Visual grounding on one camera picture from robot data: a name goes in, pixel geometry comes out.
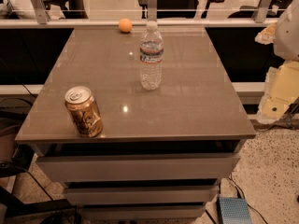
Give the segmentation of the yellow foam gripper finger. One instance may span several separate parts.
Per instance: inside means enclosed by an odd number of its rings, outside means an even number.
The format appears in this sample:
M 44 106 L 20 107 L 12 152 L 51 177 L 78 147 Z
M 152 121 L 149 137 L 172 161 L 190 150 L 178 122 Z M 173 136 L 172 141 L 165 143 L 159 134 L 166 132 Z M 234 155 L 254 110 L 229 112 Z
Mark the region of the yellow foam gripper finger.
M 261 30 L 261 32 L 255 36 L 254 40 L 257 43 L 264 45 L 272 44 L 275 38 L 276 25 L 277 24 L 275 22 L 269 24 L 266 28 Z
M 270 67 L 259 103 L 259 121 L 277 121 L 299 98 L 299 62 L 287 61 L 279 68 Z

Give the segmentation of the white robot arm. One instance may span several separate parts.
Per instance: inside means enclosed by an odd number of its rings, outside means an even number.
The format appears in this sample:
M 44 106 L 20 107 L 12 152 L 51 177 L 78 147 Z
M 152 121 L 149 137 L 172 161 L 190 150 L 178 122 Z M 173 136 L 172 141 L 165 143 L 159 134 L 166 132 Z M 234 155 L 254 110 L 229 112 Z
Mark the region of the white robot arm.
M 277 22 L 256 35 L 255 41 L 272 43 L 274 53 L 284 60 L 279 68 L 269 68 L 258 106 L 257 120 L 271 124 L 299 98 L 299 0 L 293 0 Z

